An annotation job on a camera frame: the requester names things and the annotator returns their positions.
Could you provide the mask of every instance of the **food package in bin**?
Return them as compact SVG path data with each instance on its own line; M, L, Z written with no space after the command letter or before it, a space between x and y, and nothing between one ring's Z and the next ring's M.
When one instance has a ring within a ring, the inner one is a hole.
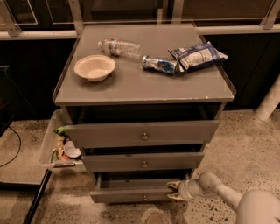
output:
M228 58L226 54L218 52L210 42L187 48L169 50L169 53L179 63L179 70L184 70L185 73L189 70L209 67L214 63L222 62Z
M143 69L153 69L173 76L176 73L178 62L145 55L142 59L142 67Z

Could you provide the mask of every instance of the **white pole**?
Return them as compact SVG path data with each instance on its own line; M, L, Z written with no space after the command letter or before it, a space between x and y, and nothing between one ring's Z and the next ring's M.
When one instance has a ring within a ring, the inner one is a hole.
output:
M255 114L262 120L267 120L280 102L280 75L270 88Z

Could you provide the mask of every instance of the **drawer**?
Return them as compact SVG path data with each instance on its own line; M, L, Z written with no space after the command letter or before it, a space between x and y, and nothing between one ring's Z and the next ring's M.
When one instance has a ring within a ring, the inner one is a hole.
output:
M218 121L95 123L68 125L77 148L135 145L204 144Z
M149 202L170 200L173 190L169 181L187 179L185 171L100 172L95 191L90 193L94 203Z
M195 151L195 146L85 149L87 155L82 157L82 161L88 172L193 169L200 165L204 156L203 152Z

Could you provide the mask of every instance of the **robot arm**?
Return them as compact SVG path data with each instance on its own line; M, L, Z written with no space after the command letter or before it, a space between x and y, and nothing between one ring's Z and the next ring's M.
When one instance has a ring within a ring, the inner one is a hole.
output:
M236 213L237 224L280 223L280 200L272 194L252 190L244 195L224 185L213 173L203 172L198 179L169 182L177 190L168 197L175 200L192 200L195 197L219 196Z

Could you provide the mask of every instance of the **open drawer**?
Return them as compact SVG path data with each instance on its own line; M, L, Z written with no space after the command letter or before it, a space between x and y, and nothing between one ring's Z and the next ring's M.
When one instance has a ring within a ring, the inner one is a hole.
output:
M39 162L45 168L51 170L55 174L85 172L85 166L81 160L69 159L67 161L57 160L52 162L53 149L57 147L58 135L53 132L57 128L66 125L64 116L61 110L55 110L48 124L45 136L40 148Z
M218 121L124 122L68 125L77 148L138 145L205 144L212 139Z
M200 144L84 149L88 172L193 169L204 156Z
M167 182L188 179L184 170L100 172L95 191L90 195L94 203L146 202L170 200L173 190Z

